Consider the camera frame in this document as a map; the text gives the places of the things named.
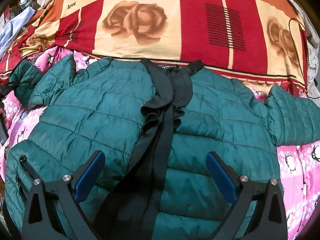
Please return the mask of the red orange rose blanket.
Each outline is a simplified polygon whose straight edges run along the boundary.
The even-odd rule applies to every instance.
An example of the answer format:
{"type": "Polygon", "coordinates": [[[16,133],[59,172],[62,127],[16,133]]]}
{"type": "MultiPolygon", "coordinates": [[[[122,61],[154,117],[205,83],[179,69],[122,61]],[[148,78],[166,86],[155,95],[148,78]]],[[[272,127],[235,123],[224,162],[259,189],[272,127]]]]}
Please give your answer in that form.
{"type": "Polygon", "coordinates": [[[268,92],[307,90],[307,34],[288,0],[52,0],[1,59],[60,46],[88,55],[204,65],[268,92]]]}

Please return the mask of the lavender garment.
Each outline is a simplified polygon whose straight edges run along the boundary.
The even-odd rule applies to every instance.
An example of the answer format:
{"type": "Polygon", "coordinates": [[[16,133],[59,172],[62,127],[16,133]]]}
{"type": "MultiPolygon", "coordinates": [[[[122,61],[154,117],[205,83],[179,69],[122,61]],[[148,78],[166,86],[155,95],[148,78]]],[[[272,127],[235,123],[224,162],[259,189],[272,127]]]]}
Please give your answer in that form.
{"type": "Polygon", "coordinates": [[[32,7],[27,7],[6,24],[1,31],[1,57],[3,57],[20,30],[29,22],[34,13],[35,10],[32,7]]]}

